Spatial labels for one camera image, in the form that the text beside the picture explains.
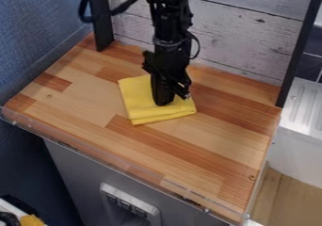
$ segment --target wooden table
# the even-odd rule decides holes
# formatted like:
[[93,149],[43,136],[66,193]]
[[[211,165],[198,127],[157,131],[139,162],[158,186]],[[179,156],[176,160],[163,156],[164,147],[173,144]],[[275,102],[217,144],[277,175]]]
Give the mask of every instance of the wooden table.
[[89,36],[10,99],[3,114],[238,224],[279,120],[279,88],[190,66],[199,112],[132,126],[118,80],[144,74],[141,62],[139,48],[114,42],[98,53]]

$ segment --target yellow sponge cloth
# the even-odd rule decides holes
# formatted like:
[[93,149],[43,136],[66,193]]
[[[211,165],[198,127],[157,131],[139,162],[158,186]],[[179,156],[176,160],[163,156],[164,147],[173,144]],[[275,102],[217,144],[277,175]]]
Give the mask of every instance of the yellow sponge cloth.
[[43,226],[43,222],[34,215],[27,215],[20,218],[22,226]]
[[157,106],[153,100],[149,75],[122,79],[119,85],[133,125],[179,118],[197,112],[191,98],[183,100],[177,95],[169,105]]

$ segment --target black robotic arm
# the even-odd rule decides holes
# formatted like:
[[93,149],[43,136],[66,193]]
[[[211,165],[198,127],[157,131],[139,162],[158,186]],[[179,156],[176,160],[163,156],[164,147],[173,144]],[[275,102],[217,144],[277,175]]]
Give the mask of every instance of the black robotic arm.
[[[111,11],[112,15],[126,11],[137,0],[127,0]],[[79,16],[85,23],[92,23],[97,17],[85,16],[89,0],[82,0]],[[143,69],[151,74],[153,99],[157,105],[166,105],[173,101],[175,94],[186,99],[190,96],[191,80],[185,68],[190,59],[197,57],[200,51],[198,39],[188,31],[192,25],[193,14],[188,0],[147,0],[153,26],[154,53],[145,51]],[[191,42],[198,44],[196,55],[191,57]]]

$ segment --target metal frame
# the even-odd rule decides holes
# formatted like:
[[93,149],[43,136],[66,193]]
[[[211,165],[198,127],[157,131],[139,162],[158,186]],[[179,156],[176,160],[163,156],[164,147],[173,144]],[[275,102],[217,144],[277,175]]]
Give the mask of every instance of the metal frame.
[[103,51],[114,40],[111,11],[108,0],[90,0],[93,16],[102,15],[93,23],[97,51]]
[[298,42],[294,49],[290,64],[288,66],[286,75],[284,77],[279,98],[276,106],[284,107],[289,90],[291,89],[294,77],[296,76],[298,64],[304,52],[307,40],[310,36],[311,30],[314,26],[314,21],[317,12],[320,8],[322,0],[311,0],[308,7],[303,26],[298,36]]

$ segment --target white container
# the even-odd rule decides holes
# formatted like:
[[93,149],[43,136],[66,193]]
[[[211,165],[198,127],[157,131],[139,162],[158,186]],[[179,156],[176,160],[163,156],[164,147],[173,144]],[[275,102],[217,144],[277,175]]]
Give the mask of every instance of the white container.
[[289,92],[269,166],[322,188],[322,85],[296,78]]

